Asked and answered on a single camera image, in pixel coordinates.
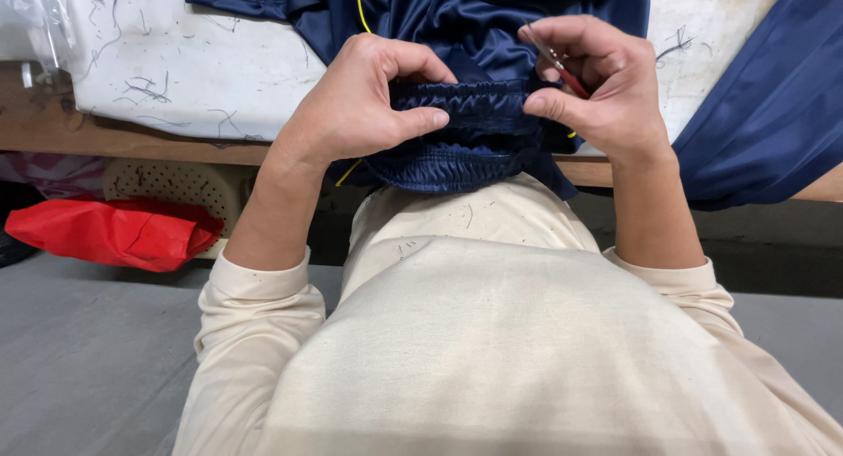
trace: person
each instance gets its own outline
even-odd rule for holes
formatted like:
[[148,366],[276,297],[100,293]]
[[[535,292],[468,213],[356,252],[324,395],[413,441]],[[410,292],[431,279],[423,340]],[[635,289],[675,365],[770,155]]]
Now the person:
[[354,217],[325,321],[305,244],[325,169],[447,124],[391,110],[396,76],[456,82],[425,46],[352,37],[269,149],[202,290],[175,455],[843,454],[839,424],[729,314],[652,46],[588,16],[533,30],[596,90],[541,89],[524,112],[609,158],[616,245],[600,254],[523,173],[465,194],[385,188]]

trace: fingernail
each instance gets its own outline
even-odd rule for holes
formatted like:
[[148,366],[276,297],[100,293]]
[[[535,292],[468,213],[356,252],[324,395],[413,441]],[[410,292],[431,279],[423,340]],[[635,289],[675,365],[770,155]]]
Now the fingernail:
[[450,117],[448,117],[447,112],[440,111],[433,115],[433,124],[436,126],[436,128],[440,129],[448,125],[449,119]]
[[547,101],[544,100],[544,97],[531,97],[528,98],[526,104],[524,104],[524,110],[529,109],[531,112],[542,112],[546,104]]

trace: small scissors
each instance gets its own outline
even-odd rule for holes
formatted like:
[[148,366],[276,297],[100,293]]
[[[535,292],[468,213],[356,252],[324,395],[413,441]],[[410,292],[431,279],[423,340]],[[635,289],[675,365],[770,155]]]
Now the small scissors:
[[556,54],[556,52],[553,51],[553,48],[544,44],[539,39],[539,37],[535,35],[533,27],[530,26],[530,22],[524,20],[524,23],[526,23],[526,33],[527,36],[530,38],[530,41],[533,42],[535,47],[539,49],[539,52],[544,56],[544,58],[546,58],[547,61],[550,61],[553,64],[553,67],[556,68],[556,70],[559,72],[559,76],[562,77],[562,80],[565,82],[565,84],[571,86],[571,89],[580,98],[589,99],[591,97],[591,94],[586,92],[586,90],[583,89],[583,85],[576,80],[574,75],[568,72],[567,69],[565,69],[564,65],[562,64],[562,58],[559,57],[559,54]]

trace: sweatshirt cuff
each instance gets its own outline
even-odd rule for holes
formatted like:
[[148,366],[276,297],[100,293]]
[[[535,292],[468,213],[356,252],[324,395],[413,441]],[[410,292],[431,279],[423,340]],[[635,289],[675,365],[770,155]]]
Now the sweatshirt cuff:
[[225,257],[225,249],[216,257],[211,269],[210,283],[232,298],[268,300],[290,297],[308,285],[310,247],[304,259],[291,269],[264,271],[235,265]]
[[617,256],[614,247],[607,248],[603,256],[609,262],[646,281],[650,287],[663,295],[696,295],[717,288],[714,266],[709,257],[706,257],[705,265],[692,269],[649,269],[624,261]]

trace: cream sweatshirt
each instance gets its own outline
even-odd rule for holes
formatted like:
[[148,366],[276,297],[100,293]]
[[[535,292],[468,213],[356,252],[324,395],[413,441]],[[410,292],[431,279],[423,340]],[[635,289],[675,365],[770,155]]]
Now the cream sweatshirt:
[[307,263],[217,259],[174,454],[843,454],[710,261],[600,254],[525,174],[369,197],[327,321]]

